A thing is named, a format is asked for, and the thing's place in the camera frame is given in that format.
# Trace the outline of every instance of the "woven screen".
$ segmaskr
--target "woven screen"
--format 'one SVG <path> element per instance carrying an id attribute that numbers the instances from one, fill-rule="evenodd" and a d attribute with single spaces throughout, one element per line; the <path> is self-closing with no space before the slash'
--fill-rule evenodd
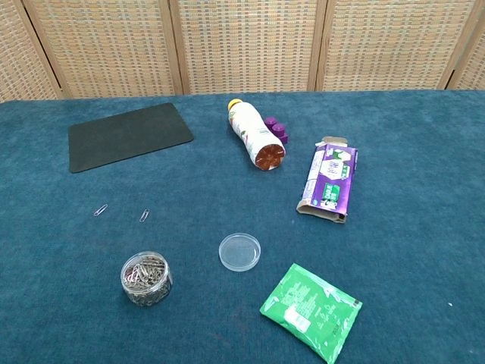
<path id="1" fill-rule="evenodd" d="M 469 0 L 329 0 L 319 89 L 435 89 L 473 7 Z"/>
<path id="2" fill-rule="evenodd" d="M 485 31 L 482 32 L 477 46 L 471 53 L 457 89 L 485 89 Z"/>
<path id="3" fill-rule="evenodd" d="M 34 47 L 19 9 L 14 0 L 0 2 L 0 102 L 56 99 L 55 89 L 41 62 L 43 55 Z"/>
<path id="4" fill-rule="evenodd" d="M 178 4 L 191 93 L 307 90 L 316 0 Z"/>
<path id="5" fill-rule="evenodd" d="M 29 0 L 73 97 L 173 94 L 159 0 Z"/>

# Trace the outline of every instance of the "green packet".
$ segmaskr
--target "green packet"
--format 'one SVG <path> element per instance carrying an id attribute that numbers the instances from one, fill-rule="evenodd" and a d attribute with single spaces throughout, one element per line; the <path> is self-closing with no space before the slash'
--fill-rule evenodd
<path id="1" fill-rule="evenodd" d="M 292 264 L 259 309 L 334 364 L 362 302 Z"/>

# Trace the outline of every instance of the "silver paper clip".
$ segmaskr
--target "silver paper clip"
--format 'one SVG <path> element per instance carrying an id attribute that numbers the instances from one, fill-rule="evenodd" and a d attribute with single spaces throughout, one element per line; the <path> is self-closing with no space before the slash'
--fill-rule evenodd
<path id="1" fill-rule="evenodd" d="M 108 207 L 108 204 L 105 203 L 103 206 L 101 206 L 99 209 L 97 209 L 96 211 L 94 211 L 94 216 L 100 216 L 100 214 L 103 213 L 104 210 L 106 210 L 106 208 Z"/>
<path id="2" fill-rule="evenodd" d="M 149 216 L 150 210 L 145 209 L 145 211 L 142 213 L 142 217 L 139 218 L 139 222 L 144 222 L 146 218 Z"/>

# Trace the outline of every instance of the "plastic bottle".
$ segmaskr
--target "plastic bottle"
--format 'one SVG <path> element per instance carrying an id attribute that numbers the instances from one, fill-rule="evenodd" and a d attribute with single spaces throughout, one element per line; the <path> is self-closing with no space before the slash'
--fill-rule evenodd
<path id="1" fill-rule="evenodd" d="M 252 163 L 263 171 L 278 167 L 286 151 L 280 140 L 266 127 L 258 110 L 239 99 L 231 100 L 227 110 L 230 125 L 244 142 Z"/>

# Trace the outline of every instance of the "purple cap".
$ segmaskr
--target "purple cap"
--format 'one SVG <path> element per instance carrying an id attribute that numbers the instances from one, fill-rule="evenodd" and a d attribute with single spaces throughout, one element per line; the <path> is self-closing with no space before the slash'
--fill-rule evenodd
<path id="1" fill-rule="evenodd" d="M 287 134 L 287 133 L 285 133 L 285 135 L 280 136 L 278 139 L 279 139 L 279 140 L 280 140 L 280 141 L 281 141 L 283 144 L 286 144 L 286 143 L 288 143 L 288 134 Z"/>
<path id="2" fill-rule="evenodd" d="M 273 131 L 273 134 L 276 135 L 278 138 L 285 135 L 285 126 L 283 124 L 275 124 L 273 125 L 273 129 L 271 130 Z"/>
<path id="3" fill-rule="evenodd" d="M 264 123 L 268 127 L 269 130 L 273 127 L 273 125 L 278 123 L 278 120 L 274 116 L 268 116 L 265 118 Z"/>

